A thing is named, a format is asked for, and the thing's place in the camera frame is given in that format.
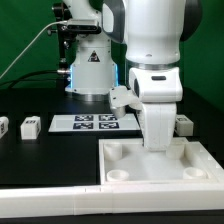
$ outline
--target small cube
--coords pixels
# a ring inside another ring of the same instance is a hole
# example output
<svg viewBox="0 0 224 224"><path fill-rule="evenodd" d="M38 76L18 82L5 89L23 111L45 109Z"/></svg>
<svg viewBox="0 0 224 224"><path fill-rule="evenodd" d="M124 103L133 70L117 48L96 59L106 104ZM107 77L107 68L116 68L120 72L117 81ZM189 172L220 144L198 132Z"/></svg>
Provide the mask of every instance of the small cube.
<svg viewBox="0 0 224 224"><path fill-rule="evenodd" d="M8 131L9 120L7 117L0 117L0 139Z"/></svg>
<svg viewBox="0 0 224 224"><path fill-rule="evenodd" d="M27 117L21 127L22 140L35 140L41 130L40 117Z"/></svg>
<svg viewBox="0 0 224 224"><path fill-rule="evenodd" d="M185 115L176 116L175 132L180 137L193 136L194 123Z"/></svg>

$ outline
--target white platform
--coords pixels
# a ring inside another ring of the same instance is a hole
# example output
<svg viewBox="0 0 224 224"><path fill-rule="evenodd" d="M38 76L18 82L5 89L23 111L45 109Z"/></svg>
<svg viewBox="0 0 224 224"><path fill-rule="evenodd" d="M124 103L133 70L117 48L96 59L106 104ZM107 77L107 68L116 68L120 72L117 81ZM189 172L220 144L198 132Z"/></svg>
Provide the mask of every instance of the white platform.
<svg viewBox="0 0 224 224"><path fill-rule="evenodd" d="M142 144L100 140L98 186L1 190L0 218L224 209L224 170L200 143Z"/></svg>
<svg viewBox="0 0 224 224"><path fill-rule="evenodd" d="M140 130L133 114L116 119L112 114L56 115L49 132L132 131Z"/></svg>

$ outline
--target black table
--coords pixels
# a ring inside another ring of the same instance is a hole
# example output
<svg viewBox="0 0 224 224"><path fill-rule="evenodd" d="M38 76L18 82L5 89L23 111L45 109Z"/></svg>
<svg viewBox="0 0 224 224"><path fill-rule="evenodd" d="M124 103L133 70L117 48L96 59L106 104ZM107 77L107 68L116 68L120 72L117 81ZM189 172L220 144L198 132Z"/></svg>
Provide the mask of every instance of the black table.
<svg viewBox="0 0 224 224"><path fill-rule="evenodd" d="M84 186L100 184L98 140L141 137L140 132L76 133L50 135L56 114L107 114L107 102L80 102L60 89L0 90L0 116L10 120L9 132L0 141L0 188ZM200 141L224 167L223 113L189 89L178 104L178 113L195 123L190 141ZM20 125L28 116L40 116L42 130L36 141L22 141ZM215 223L224 211L163 212L0 220L0 223Z"/></svg>

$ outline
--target green wall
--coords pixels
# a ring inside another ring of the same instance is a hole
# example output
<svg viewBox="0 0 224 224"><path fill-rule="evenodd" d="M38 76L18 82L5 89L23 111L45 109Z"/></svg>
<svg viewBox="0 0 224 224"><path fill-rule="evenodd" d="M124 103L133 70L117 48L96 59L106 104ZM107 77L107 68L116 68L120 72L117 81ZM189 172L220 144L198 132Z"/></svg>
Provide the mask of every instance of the green wall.
<svg viewBox="0 0 224 224"><path fill-rule="evenodd" d="M54 22L51 7L56 2L60 0L0 0L0 74L44 26ZM100 9L102 0L90 2ZM224 1L202 0L202 4L204 17L197 33L181 44L181 80L185 87L224 111ZM123 74L126 47L112 46L112 57ZM44 33L2 81L32 71L56 69L57 64L57 37ZM54 83L21 84L23 87L36 85L53 87Z"/></svg>
<svg viewBox="0 0 224 224"><path fill-rule="evenodd" d="M183 47L184 86L224 112L224 1L202 4L203 21Z"/></svg>

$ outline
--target black cable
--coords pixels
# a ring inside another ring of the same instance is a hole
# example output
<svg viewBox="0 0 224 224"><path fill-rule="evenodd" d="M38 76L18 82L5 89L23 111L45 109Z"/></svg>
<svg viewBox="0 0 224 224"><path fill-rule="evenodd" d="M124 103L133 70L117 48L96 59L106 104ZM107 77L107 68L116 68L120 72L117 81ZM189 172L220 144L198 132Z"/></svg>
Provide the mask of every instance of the black cable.
<svg viewBox="0 0 224 224"><path fill-rule="evenodd" d="M46 70L46 71L37 71L37 72L31 72L28 73L26 75L21 76L19 79L12 81L12 83L8 86L8 89L13 88L17 83L19 83L20 81L32 77L32 76L36 76L36 75L44 75L44 74L57 74L57 71L55 70Z"/></svg>
<svg viewBox="0 0 224 224"><path fill-rule="evenodd" d="M60 79L24 79L24 80L20 80L19 82L45 82L45 81L57 81L57 80L64 80L63 78ZM7 82L2 82L0 83L0 87L3 85L7 85L9 83L14 83L17 82L18 80L11 80L11 81L7 81Z"/></svg>

